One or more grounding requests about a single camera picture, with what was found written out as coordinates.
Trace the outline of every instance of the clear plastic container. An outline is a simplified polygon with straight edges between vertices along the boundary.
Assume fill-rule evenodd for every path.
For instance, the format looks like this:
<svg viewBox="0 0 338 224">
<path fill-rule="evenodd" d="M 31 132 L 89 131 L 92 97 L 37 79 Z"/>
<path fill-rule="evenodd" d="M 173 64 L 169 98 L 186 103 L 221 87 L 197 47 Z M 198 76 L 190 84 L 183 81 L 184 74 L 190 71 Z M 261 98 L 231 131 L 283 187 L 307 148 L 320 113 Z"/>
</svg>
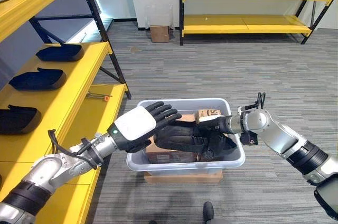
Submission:
<svg viewBox="0 0 338 224">
<path fill-rule="evenodd" d="M 199 109 L 218 109 L 222 115 L 231 115 L 229 104 L 221 98 L 144 100 L 139 102 L 138 106 L 146 107 L 156 101 L 171 104 L 181 114 L 195 114 Z M 237 144 L 237 149 L 225 156 L 222 161 L 150 164 L 145 152 L 139 151 L 127 155 L 127 165 L 131 170 L 146 171 L 155 176 L 215 174 L 219 170 L 239 167 L 245 161 L 245 153 L 238 135 L 229 135 L 229 137 Z"/>
</svg>

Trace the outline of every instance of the brown cardboard box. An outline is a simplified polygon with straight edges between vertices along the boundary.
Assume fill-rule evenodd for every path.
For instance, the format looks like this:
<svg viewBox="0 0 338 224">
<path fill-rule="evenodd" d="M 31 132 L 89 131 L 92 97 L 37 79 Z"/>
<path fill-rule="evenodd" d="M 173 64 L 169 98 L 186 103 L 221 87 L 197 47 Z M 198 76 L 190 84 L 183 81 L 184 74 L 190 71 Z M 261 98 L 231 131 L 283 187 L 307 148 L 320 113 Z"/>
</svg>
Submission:
<svg viewBox="0 0 338 224">
<path fill-rule="evenodd" d="M 196 113 L 196 121 L 199 122 L 201 117 L 208 117 L 212 115 L 221 115 L 221 111 L 218 109 L 200 109 Z"/>
<path fill-rule="evenodd" d="M 153 43 L 169 43 L 168 26 L 150 26 Z"/>
<path fill-rule="evenodd" d="M 152 176 L 148 172 L 144 172 L 144 179 L 147 183 L 219 183 L 222 178 L 222 171 L 219 171 L 216 174 L 161 176 Z"/>
<path fill-rule="evenodd" d="M 195 121 L 194 115 L 182 115 L 179 119 L 182 121 Z M 181 152 L 176 150 L 163 149 L 155 145 L 153 137 L 149 138 L 151 144 L 146 148 L 145 153 L 152 164 L 155 163 L 179 163 L 179 162 L 195 162 L 197 153 Z"/>
</svg>

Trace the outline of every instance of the cable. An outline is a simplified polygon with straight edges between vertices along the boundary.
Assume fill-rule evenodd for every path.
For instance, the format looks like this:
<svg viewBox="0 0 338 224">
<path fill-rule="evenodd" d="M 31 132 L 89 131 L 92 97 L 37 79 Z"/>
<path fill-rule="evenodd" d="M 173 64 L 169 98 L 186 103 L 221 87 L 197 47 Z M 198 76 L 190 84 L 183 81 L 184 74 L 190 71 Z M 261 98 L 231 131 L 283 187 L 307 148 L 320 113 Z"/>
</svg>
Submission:
<svg viewBox="0 0 338 224">
<path fill-rule="evenodd" d="M 263 109 L 264 101 L 265 101 L 265 92 L 263 92 L 263 94 L 261 92 L 258 92 L 257 101 L 255 101 L 256 109 L 259 109 L 259 105 L 260 108 Z"/>
<path fill-rule="evenodd" d="M 91 164 L 91 162 L 88 159 L 78 155 L 78 152 L 73 153 L 73 152 L 70 152 L 67 149 L 63 148 L 62 146 L 60 146 L 59 142 L 57 140 L 57 137 L 55 136 L 55 131 L 56 131 L 55 129 L 48 130 L 48 136 L 49 136 L 49 138 L 51 139 L 51 142 L 52 142 L 52 153 L 53 152 L 58 153 L 58 151 L 60 150 L 60 152 L 65 154 L 65 155 L 68 155 L 68 156 L 71 156 L 71 157 L 74 157 L 74 158 L 78 158 L 78 159 L 81 159 L 81 160 L 87 162 L 94 170 L 96 170 L 97 167 L 95 165 Z"/>
</svg>

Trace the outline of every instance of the black foam piece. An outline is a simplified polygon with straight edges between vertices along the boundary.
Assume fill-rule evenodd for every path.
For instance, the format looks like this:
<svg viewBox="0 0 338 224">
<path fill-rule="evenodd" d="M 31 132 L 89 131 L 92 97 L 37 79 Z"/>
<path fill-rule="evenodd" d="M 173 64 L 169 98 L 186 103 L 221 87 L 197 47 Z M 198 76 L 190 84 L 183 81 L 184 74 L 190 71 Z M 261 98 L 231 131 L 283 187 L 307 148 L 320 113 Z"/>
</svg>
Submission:
<svg viewBox="0 0 338 224">
<path fill-rule="evenodd" d="M 64 85 L 67 76 L 60 69 L 37 68 L 38 72 L 26 72 L 15 76 L 8 84 L 17 90 L 51 90 Z"/>
<path fill-rule="evenodd" d="M 0 109 L 0 134 L 26 134 L 33 131 L 41 121 L 36 108 L 9 105 Z"/>
<path fill-rule="evenodd" d="M 42 61 L 70 62 L 80 60 L 85 52 L 79 44 L 62 43 L 39 51 L 36 56 Z"/>
</svg>

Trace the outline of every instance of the gray carpet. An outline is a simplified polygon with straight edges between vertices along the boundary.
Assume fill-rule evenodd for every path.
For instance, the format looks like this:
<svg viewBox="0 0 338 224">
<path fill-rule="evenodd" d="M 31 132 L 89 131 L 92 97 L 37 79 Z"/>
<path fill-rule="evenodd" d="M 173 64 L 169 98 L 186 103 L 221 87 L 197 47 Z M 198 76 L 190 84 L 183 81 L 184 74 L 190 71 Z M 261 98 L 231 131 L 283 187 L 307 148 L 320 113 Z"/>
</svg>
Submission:
<svg viewBox="0 0 338 224">
<path fill-rule="evenodd" d="M 227 100 L 232 112 L 267 93 L 266 108 L 324 151 L 337 154 L 338 31 L 318 30 L 306 45 L 298 35 L 188 36 L 179 46 L 152 43 L 134 22 L 114 23 L 109 37 L 133 95 L 121 112 L 153 98 Z M 112 70 L 108 58 L 104 62 Z M 96 83 L 110 83 L 99 73 Z M 335 223 L 301 174 L 263 142 L 245 146 L 246 162 L 224 171 L 219 185 L 147 184 L 116 153 L 98 181 L 87 224 L 202 223 L 202 206 L 231 223 Z"/>
</svg>

